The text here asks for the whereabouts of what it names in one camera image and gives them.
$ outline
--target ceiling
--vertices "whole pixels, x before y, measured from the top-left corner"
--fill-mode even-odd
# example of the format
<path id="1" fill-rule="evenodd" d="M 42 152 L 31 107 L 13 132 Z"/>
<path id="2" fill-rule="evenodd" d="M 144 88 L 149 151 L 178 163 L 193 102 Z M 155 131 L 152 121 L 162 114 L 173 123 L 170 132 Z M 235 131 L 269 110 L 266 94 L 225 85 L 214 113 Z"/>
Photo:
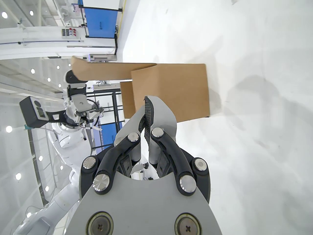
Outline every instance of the ceiling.
<path id="1" fill-rule="evenodd" d="M 25 27 L 78 26 L 82 20 L 72 3 L 77 0 L 0 0 L 0 28 L 16 28 L 18 22 Z M 62 110 L 69 64 L 68 58 L 0 60 L 0 235 L 12 233 L 28 212 L 38 211 L 69 182 L 71 168 L 56 155 L 47 130 L 24 130 L 19 107 L 23 98 L 32 95 L 50 111 Z M 12 126 L 11 133 L 6 132 L 7 126 Z M 17 173 L 21 174 L 20 180 L 16 179 Z"/>
<path id="2" fill-rule="evenodd" d="M 7 235 L 27 213 L 38 211 L 43 207 L 43 201 L 50 201 L 54 191 L 60 191 L 68 183 L 71 169 L 66 165 L 60 169 L 62 162 L 47 140 L 46 130 L 33 129 L 33 142 L 30 143 L 28 131 L 24 130 L 20 99 L 0 95 L 0 100 L 0 234 Z M 46 102 L 45 106 L 54 111 L 62 104 Z M 9 125 L 13 128 L 11 133 L 6 132 Z M 42 161 L 38 160 L 39 156 L 43 157 Z M 21 174 L 20 180 L 16 179 L 17 173 Z M 49 186 L 48 192 L 45 191 L 46 186 Z"/>

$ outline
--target cable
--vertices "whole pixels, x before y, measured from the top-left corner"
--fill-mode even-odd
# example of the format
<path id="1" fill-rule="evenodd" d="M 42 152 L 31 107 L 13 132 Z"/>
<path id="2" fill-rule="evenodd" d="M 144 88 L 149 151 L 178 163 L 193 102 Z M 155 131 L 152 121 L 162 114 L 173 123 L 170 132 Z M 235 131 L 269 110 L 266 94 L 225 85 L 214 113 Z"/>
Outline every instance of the cable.
<path id="1" fill-rule="evenodd" d="M 95 105 L 97 106 L 97 109 L 99 109 L 99 106 L 98 106 L 98 104 L 97 104 L 96 102 L 94 102 L 94 101 L 91 100 L 91 99 L 87 99 L 87 100 L 89 100 L 89 101 L 95 103 Z M 96 123 L 94 124 L 94 126 L 96 126 L 96 125 L 98 124 L 98 122 L 99 122 L 99 117 L 100 117 L 100 116 L 97 117 L 97 121 L 96 121 Z"/>
<path id="2" fill-rule="evenodd" d="M 44 129 L 44 130 L 48 130 L 50 132 L 54 132 L 56 135 L 58 135 L 59 133 L 57 133 L 56 131 L 54 130 L 51 130 L 51 129 L 48 129 L 48 128 L 44 128 L 44 127 L 38 127 L 38 129 Z"/>

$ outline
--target humanoid robot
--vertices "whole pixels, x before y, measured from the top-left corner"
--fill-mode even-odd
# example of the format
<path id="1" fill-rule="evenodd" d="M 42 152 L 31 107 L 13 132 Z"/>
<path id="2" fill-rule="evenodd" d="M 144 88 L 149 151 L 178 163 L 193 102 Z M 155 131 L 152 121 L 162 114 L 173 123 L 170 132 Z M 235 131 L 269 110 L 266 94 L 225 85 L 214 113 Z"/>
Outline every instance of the humanoid robot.
<path id="1" fill-rule="evenodd" d="M 46 112 L 40 100 L 33 97 L 27 97 L 20 102 L 27 126 L 38 128 L 48 122 L 51 123 L 53 132 L 48 132 L 49 140 L 62 161 L 71 167 L 72 171 L 69 175 L 69 184 L 43 209 L 26 217 L 13 233 L 14 235 L 53 234 L 58 222 L 79 201 L 80 168 L 84 159 L 91 155 L 87 125 L 93 125 L 93 121 L 104 110 L 97 104 L 88 102 L 85 82 L 77 80 L 71 71 L 67 73 L 66 81 L 69 85 L 64 111 Z M 141 171 L 143 175 L 138 175 L 139 177 L 156 178 L 156 172 L 148 167 L 147 160 L 142 158 L 141 162 L 143 164 L 137 164 L 131 175 Z M 46 224 L 49 226 L 48 230 L 43 228 Z"/>
<path id="2" fill-rule="evenodd" d="M 23 114 L 28 112 L 24 114 L 28 126 L 55 122 L 53 129 L 57 135 L 49 133 L 49 138 L 65 162 L 73 166 L 73 171 L 71 183 L 48 207 L 37 212 L 30 221 L 24 221 L 14 234 L 51 235 L 60 217 L 79 199 L 66 235 L 221 235 L 208 204 L 207 163 L 178 147 L 176 118 L 158 97 L 145 97 L 145 105 L 117 133 L 113 146 L 94 156 L 86 152 L 83 160 L 66 158 L 71 154 L 66 151 L 67 144 L 67 148 L 73 146 L 72 153 L 87 145 L 83 128 L 102 112 L 89 103 L 89 107 L 80 108 L 80 102 L 84 105 L 87 100 L 83 96 L 75 97 L 83 95 L 81 91 L 72 90 L 81 89 L 77 83 L 76 79 L 75 85 L 69 85 L 66 110 L 59 112 L 56 118 L 55 112 L 40 112 L 33 98 L 21 102 Z M 74 136 L 69 133 L 75 128 L 83 130 L 81 134 L 77 132 L 77 136 L 74 132 L 72 139 Z M 143 130 L 149 146 L 148 165 L 138 165 L 142 159 L 140 134 Z M 145 176 L 150 176 L 147 181 L 130 178 L 134 171 L 142 168 L 147 172 Z"/>

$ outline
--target pipe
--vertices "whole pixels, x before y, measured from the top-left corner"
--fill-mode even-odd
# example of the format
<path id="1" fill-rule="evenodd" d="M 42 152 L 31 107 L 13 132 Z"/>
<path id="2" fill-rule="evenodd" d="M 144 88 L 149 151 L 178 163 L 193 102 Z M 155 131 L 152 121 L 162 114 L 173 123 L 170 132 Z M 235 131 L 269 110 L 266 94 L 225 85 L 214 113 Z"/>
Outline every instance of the pipe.
<path id="1" fill-rule="evenodd" d="M 0 45 L 8 45 L 8 44 L 23 44 L 23 43 L 38 43 L 38 42 L 81 42 L 81 40 L 41 40 L 41 41 L 18 41 L 18 42 L 7 42 L 0 43 Z"/>
<path id="2" fill-rule="evenodd" d="M 41 27 L 41 1 L 38 0 L 38 26 Z"/>

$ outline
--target ceiling light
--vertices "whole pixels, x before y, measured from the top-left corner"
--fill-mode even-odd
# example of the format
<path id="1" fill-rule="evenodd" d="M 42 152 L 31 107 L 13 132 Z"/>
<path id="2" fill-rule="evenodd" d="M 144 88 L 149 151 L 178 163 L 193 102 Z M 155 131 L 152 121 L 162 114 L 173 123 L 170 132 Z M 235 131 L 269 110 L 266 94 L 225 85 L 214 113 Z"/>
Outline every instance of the ceiling light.
<path id="1" fill-rule="evenodd" d="M 16 178 L 17 180 L 20 180 L 21 177 L 22 177 L 21 173 L 17 173 L 17 174 L 15 175 L 15 178 Z"/>
<path id="2" fill-rule="evenodd" d="M 5 128 L 5 130 L 6 130 L 7 132 L 12 132 L 13 128 L 12 128 L 12 126 L 7 126 L 7 127 Z"/>
<path id="3" fill-rule="evenodd" d="M 6 12 L 2 12 L 2 17 L 4 17 L 5 19 L 8 18 L 8 14 Z"/>

